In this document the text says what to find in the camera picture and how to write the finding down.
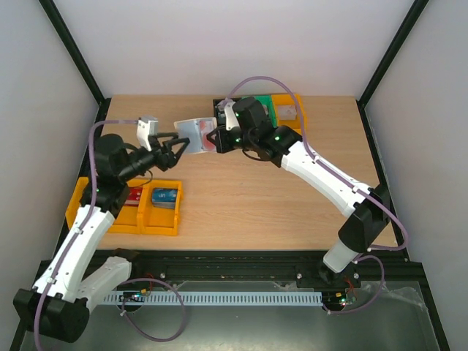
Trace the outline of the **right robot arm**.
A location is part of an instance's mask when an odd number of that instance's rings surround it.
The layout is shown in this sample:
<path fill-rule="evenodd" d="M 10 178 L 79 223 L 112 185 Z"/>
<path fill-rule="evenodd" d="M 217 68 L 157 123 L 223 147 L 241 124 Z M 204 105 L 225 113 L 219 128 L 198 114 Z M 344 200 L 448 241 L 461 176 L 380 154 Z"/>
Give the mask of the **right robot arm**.
<path fill-rule="evenodd" d="M 334 204 L 346 221 L 337 242 L 318 265 L 320 281 L 337 285 L 344 269 L 365 253 L 387 227 L 390 218 L 383 211 L 390 201 L 388 190 L 371 188 L 356 181 L 305 146 L 294 129 L 274 126 L 261 102 L 254 97 L 219 102 L 215 108 L 217 126 L 207 135 L 219 154 L 236 149 L 253 151 L 256 159 L 271 162 L 299 177 Z"/>

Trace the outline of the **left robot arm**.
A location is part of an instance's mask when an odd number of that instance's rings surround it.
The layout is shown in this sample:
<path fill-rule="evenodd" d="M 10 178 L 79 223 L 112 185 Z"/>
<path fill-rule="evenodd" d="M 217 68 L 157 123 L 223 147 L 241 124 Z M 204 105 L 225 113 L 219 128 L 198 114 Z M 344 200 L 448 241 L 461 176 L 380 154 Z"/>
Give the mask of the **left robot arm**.
<path fill-rule="evenodd" d="M 189 138 L 175 132 L 147 137 L 143 146 L 128 152 L 122 137 L 107 134 L 91 140 L 91 173 L 67 237 L 56 256 L 30 290 L 20 289 L 14 307 L 34 343 L 42 349 L 48 336 L 73 343 L 83 334 L 93 310 L 132 273 L 126 254 L 112 256 L 86 276 L 103 235 L 110 229 L 130 193 L 129 181 L 153 167 L 161 171 L 177 165 Z"/>

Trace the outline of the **cream leather card holder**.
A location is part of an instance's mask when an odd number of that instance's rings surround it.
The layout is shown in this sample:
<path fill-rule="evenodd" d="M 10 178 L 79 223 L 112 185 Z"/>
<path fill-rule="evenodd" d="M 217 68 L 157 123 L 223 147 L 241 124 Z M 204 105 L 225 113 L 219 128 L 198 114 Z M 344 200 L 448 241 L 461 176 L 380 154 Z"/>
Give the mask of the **cream leather card holder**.
<path fill-rule="evenodd" d="M 193 118 L 174 122 L 174 127 L 177 133 L 179 134 L 179 137 L 187 137 L 190 140 L 190 144 L 185 150 L 185 154 L 207 153 L 201 149 L 200 128 L 198 126 L 198 122 L 200 119 L 202 118 Z"/>

